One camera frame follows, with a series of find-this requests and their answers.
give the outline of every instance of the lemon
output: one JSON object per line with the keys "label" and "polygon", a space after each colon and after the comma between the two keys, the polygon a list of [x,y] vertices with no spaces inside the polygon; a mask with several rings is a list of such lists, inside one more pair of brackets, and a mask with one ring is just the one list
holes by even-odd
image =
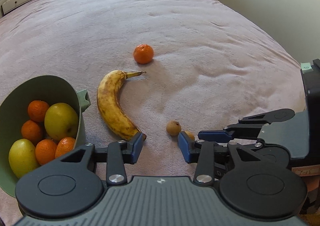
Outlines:
{"label": "lemon", "polygon": [[17,178],[40,166],[36,160],[35,149],[36,147],[27,139],[19,139],[11,146],[9,164]]}
{"label": "lemon", "polygon": [[77,137],[79,117],[76,111],[66,103],[50,106],[44,118],[47,134],[55,141],[65,137]]}

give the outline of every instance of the small round fruit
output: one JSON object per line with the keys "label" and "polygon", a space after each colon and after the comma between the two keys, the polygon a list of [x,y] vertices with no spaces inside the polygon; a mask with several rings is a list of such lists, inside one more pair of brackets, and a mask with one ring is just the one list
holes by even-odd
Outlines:
{"label": "small round fruit", "polygon": [[37,122],[44,122],[45,113],[49,109],[49,104],[44,101],[32,101],[28,106],[30,119]]}
{"label": "small round fruit", "polygon": [[138,45],[133,51],[133,58],[138,64],[150,63],[153,56],[154,52],[152,47],[146,44]]}
{"label": "small round fruit", "polygon": [[79,116],[66,103],[51,105],[44,118],[44,127],[50,138],[60,141],[65,137],[77,137]]}
{"label": "small round fruit", "polygon": [[192,140],[195,140],[195,135],[191,131],[185,130],[185,133],[188,135],[188,137]]}
{"label": "small round fruit", "polygon": [[44,165],[55,159],[57,144],[51,139],[44,139],[36,146],[36,159],[40,165]]}
{"label": "small round fruit", "polygon": [[22,137],[30,140],[35,146],[42,140],[43,129],[33,120],[26,121],[21,128]]}
{"label": "small round fruit", "polygon": [[176,136],[181,131],[181,125],[176,120],[171,120],[167,123],[166,127],[167,133],[171,136]]}
{"label": "small round fruit", "polygon": [[36,147],[27,139],[19,139],[10,148],[9,164],[17,178],[35,170],[40,165],[35,155]]}
{"label": "small round fruit", "polygon": [[71,137],[61,139],[56,149],[55,158],[60,157],[73,150],[75,143],[76,140]]}

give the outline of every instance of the banana stem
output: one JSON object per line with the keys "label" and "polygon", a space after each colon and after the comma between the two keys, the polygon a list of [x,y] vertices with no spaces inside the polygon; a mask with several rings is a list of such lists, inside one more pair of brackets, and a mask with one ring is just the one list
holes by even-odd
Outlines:
{"label": "banana stem", "polygon": [[128,78],[131,78],[131,77],[142,75],[142,74],[144,74],[146,72],[141,71],[141,72],[125,72],[125,73],[126,73],[127,79],[128,79]]}

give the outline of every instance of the bowl handle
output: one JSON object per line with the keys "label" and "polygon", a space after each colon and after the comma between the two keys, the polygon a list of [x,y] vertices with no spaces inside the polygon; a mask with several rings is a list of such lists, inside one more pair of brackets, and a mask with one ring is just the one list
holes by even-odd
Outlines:
{"label": "bowl handle", "polygon": [[77,95],[78,95],[79,104],[81,107],[81,112],[83,113],[91,105],[88,91],[87,89],[78,91]]}

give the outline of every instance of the blue gripper pad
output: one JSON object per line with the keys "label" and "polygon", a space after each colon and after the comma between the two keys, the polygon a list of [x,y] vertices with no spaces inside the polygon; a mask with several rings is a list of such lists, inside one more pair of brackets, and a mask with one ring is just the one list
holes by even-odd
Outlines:
{"label": "blue gripper pad", "polygon": [[198,138],[205,141],[214,141],[216,143],[228,143],[232,136],[225,130],[204,130],[198,133]]}
{"label": "blue gripper pad", "polygon": [[191,163],[190,143],[193,141],[185,132],[180,132],[178,135],[178,146],[182,152],[185,162]]}
{"label": "blue gripper pad", "polygon": [[140,133],[138,136],[138,139],[133,139],[133,144],[132,144],[132,154],[131,154],[131,160],[133,163],[137,163],[139,159],[140,152],[143,147],[143,134]]}

